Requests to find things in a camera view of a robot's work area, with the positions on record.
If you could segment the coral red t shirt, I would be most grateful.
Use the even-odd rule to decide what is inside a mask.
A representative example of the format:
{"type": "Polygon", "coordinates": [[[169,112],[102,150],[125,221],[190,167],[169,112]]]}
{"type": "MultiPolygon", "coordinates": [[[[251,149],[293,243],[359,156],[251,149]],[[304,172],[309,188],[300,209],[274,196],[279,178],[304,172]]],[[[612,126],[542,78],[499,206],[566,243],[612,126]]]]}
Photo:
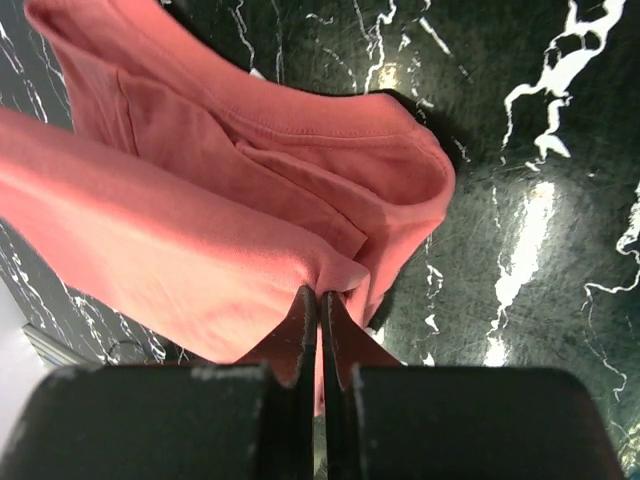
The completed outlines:
{"type": "Polygon", "coordinates": [[[213,362],[297,290],[365,328],[444,220],[436,137],[384,93],[328,97],[228,63],[153,1],[29,1],[73,130],[1,112],[1,215],[69,286],[213,362]]]}

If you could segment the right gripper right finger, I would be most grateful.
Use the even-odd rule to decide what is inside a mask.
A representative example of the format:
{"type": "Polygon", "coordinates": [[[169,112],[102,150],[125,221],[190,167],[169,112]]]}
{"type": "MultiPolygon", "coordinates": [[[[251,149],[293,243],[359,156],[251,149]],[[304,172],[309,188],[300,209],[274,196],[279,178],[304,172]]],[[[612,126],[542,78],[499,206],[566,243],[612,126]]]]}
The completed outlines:
{"type": "Polygon", "coordinates": [[[584,385],[554,368],[396,361],[321,300],[332,479],[620,479],[584,385]]]}

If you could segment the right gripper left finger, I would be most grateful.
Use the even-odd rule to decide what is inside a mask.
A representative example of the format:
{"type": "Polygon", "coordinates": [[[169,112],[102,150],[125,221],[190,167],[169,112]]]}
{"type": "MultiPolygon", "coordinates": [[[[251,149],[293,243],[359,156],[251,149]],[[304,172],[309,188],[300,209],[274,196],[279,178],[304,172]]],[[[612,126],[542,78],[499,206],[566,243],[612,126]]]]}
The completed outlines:
{"type": "Polygon", "coordinates": [[[302,287],[240,364],[74,365],[35,388],[5,479],[309,479],[316,299],[302,287]]]}

